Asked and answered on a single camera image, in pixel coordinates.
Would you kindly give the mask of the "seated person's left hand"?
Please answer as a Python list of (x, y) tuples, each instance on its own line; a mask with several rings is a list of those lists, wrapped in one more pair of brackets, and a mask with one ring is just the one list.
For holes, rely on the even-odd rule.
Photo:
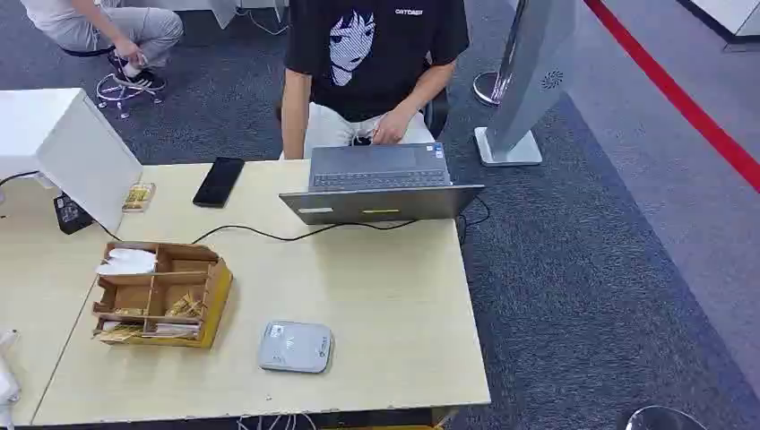
[(410, 120), (415, 116), (413, 111), (397, 107), (384, 114), (372, 134), (373, 144), (399, 143), (409, 127)]

